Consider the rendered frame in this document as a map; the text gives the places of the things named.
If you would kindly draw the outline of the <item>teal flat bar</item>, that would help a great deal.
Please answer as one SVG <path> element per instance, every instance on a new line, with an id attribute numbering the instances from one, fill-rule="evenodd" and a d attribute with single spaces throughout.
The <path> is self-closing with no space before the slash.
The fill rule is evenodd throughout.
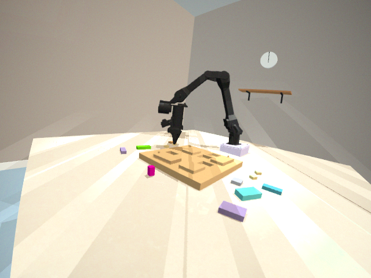
<path id="1" fill-rule="evenodd" d="M 263 184 L 261 188 L 266 190 L 266 191 L 275 193 L 277 195 L 281 195 L 282 191 L 283 191 L 283 189 L 280 189 L 280 188 L 277 188 L 277 187 L 274 187 L 274 186 L 268 185 L 268 184 Z"/>

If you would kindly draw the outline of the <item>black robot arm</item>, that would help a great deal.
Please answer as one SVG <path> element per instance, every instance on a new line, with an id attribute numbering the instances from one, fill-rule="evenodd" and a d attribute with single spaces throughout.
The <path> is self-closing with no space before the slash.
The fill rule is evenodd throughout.
<path id="1" fill-rule="evenodd" d="M 223 96 L 223 103 L 224 103 L 224 109 L 225 109 L 225 115 L 226 118 L 223 119 L 224 126 L 228 129 L 228 132 L 230 133 L 229 136 L 229 142 L 226 144 L 230 145 L 242 145 L 239 144 L 239 136 L 242 134 L 243 130 L 239 127 L 237 118 L 234 115 L 233 107 L 232 107 L 232 100 L 231 100 L 231 94 L 230 94 L 230 76 L 227 71 L 205 71 L 201 76 L 196 78 L 192 83 L 190 83 L 188 86 L 178 90 L 175 92 L 174 97 L 170 101 L 163 101 L 160 100 L 159 106 L 158 106 L 158 113 L 159 114 L 169 114 L 172 110 L 173 106 L 173 115 L 183 115 L 184 107 L 187 108 L 188 106 L 186 103 L 179 104 L 183 102 L 186 97 L 196 89 L 199 85 L 201 85 L 206 80 L 215 81 L 217 82 L 218 86 L 221 89 L 221 93 Z M 178 103 L 178 105 L 171 105 Z M 173 126 L 172 119 L 166 120 L 162 119 L 161 126 Z"/>

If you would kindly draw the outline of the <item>green flat bar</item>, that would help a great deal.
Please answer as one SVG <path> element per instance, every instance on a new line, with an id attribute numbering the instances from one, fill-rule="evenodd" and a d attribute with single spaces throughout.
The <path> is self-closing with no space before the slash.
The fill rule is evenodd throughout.
<path id="1" fill-rule="evenodd" d="M 151 149 L 150 145 L 141 145 L 141 146 L 136 146 L 137 150 L 143 150 L 143 149 Z"/>

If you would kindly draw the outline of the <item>magenta block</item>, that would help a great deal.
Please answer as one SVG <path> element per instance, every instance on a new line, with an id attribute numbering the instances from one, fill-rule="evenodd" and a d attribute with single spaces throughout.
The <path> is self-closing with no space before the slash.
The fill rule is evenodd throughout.
<path id="1" fill-rule="evenodd" d="M 149 176 L 155 175 L 155 166 L 150 165 L 150 166 L 147 166 L 147 168 L 148 168 L 148 173 L 147 174 Z"/>

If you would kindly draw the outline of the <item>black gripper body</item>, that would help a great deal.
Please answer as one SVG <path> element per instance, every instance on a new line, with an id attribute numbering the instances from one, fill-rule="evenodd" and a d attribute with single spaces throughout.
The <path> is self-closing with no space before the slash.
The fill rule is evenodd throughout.
<path id="1" fill-rule="evenodd" d="M 173 126 L 170 126 L 168 128 L 168 133 L 180 134 L 181 129 L 183 130 L 183 125 L 182 125 L 183 115 L 173 115 L 172 114 L 171 119 L 173 121 Z"/>

